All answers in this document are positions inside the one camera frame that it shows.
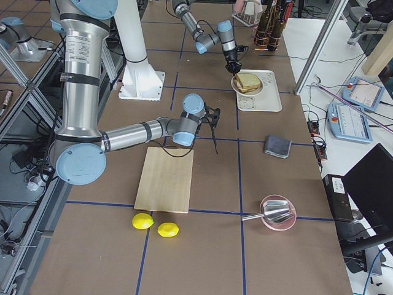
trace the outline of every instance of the pink bowl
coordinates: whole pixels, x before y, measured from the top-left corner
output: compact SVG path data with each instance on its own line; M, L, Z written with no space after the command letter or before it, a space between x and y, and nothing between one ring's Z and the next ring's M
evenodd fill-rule
M272 224L272 223L268 223L265 218L261 218L262 222L270 229L273 230L288 230L290 229L292 226L294 226L295 222L296 222L296 210L295 207L293 206L293 204L290 202L290 200L288 200L287 198L281 196L281 195L268 195L267 197L265 197L259 205L259 212L262 212L262 208L263 208L263 204L266 201L269 200L285 200L288 201L289 203L289 208L290 208L290 212L294 215L293 218L288 219L287 221L284 221L283 223L279 223L279 224Z

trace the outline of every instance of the cutting board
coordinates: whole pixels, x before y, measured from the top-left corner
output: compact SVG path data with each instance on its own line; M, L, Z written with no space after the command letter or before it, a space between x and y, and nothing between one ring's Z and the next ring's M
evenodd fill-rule
M188 149L166 149L184 155ZM188 213L193 151L181 158L160 147L148 147L134 209Z

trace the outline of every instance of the yellow lemon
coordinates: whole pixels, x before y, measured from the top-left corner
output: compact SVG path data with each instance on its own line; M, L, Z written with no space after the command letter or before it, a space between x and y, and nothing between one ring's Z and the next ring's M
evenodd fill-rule
M136 229L148 229L153 225L154 220L149 214L138 213L134 216L132 223Z
M166 237L166 238L174 237L179 232L179 227L177 226L176 223L165 222L159 225L157 232L162 237Z

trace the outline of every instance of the black monitor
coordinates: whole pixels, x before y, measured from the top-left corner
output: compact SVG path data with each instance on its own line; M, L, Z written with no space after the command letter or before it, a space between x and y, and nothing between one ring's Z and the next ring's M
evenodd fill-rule
M393 246L393 156L377 144L343 178L343 184L375 236L342 245L344 255L379 244Z

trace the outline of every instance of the blue cable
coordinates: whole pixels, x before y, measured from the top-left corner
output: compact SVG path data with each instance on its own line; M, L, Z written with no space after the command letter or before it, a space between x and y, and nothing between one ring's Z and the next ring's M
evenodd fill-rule
M366 294L366 290L367 290L367 286L368 286L368 280L370 279L371 273L373 272L373 268L374 268L374 265L375 265L375 261L376 261L376 260L378 259L378 257L382 254L382 252L383 252L384 250L386 250L386 249L387 249L387 247L384 247L383 249L380 249L380 251L378 252L378 254L375 256L375 258L374 258L374 260L373 260L373 263L371 264L370 271L368 272L368 276L367 276L367 279L366 279L366 284L364 285L363 295Z

